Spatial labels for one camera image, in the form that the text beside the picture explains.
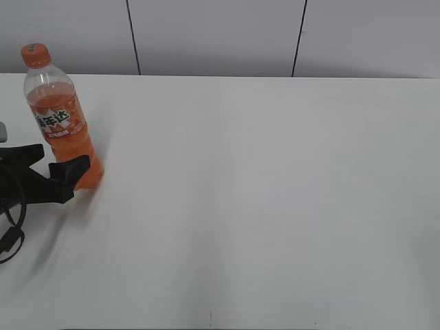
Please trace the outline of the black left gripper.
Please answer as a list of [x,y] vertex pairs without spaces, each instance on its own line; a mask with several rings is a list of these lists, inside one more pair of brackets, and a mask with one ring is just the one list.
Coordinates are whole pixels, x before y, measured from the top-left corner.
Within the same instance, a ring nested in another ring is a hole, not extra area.
[[78,182],[91,166],[88,155],[50,163],[49,177],[31,169],[45,156],[42,144],[1,147],[1,200],[8,206],[63,204],[74,197]]

